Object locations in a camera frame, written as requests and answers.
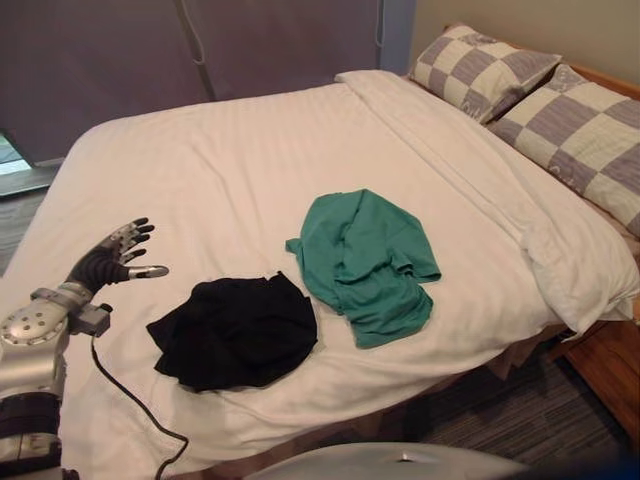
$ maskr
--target black cloth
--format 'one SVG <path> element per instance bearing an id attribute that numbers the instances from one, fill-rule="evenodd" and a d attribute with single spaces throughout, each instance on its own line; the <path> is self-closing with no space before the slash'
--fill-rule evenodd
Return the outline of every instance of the black cloth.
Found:
<path id="1" fill-rule="evenodd" d="M 163 352 L 155 369 L 196 391 L 267 385 L 300 365 L 317 339 L 309 298 L 281 272 L 199 283 L 147 330 Z"/>

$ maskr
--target pillowcase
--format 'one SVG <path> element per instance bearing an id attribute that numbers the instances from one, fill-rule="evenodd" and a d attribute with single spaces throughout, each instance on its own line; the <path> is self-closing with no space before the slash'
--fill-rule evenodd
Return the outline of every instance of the pillowcase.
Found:
<path id="1" fill-rule="evenodd" d="M 560 65 L 490 129 L 640 237 L 640 102 Z"/>
<path id="2" fill-rule="evenodd" d="M 410 77 L 480 123 L 506 112 L 560 62 L 458 25 L 418 57 Z"/>

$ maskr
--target white bedsheet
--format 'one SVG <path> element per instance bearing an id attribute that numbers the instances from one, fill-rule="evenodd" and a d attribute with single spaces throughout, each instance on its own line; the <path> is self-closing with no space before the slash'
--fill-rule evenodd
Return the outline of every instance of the white bedsheet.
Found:
<path id="1" fill-rule="evenodd" d="M 140 263 L 171 273 L 104 288 L 94 303 L 115 311 L 96 343 L 105 366 L 161 423 L 191 438 L 169 472 L 252 455 L 395 404 L 558 316 L 580 331 L 605 310 L 630 310 L 639 283 L 632 257 L 575 195 L 399 77 L 353 72 L 341 80 L 92 129 L 67 157 L 2 281 L 8 312 L 36 287 L 59 284 L 113 228 L 151 218 L 157 231 Z M 193 394 L 153 370 L 160 352 L 145 325 L 196 283 L 282 270 L 306 292 L 284 241 L 298 236 L 318 195 L 365 187 L 421 220 L 443 273 L 425 285 L 435 306 L 421 332 L 358 350 L 345 319 L 314 301 L 316 348 L 268 388 Z M 91 479 L 150 478 L 179 443 L 100 376 L 87 337 L 73 338 L 66 357 L 64 465 Z"/>

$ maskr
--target wall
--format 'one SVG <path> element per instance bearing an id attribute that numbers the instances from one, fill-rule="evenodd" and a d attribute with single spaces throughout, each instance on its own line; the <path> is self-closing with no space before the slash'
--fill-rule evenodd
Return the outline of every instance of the wall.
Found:
<path id="1" fill-rule="evenodd" d="M 418 0 L 412 62 L 456 21 L 640 84 L 639 0 Z"/>

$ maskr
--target green shirt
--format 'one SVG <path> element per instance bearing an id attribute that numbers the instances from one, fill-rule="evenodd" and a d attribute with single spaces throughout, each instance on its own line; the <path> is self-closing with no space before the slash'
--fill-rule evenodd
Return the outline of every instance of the green shirt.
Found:
<path id="1" fill-rule="evenodd" d="M 419 283 L 440 270 L 422 225 L 369 190 L 317 198 L 286 249 L 309 291 L 347 316 L 359 348 L 411 335 L 429 318 L 433 301 Z"/>

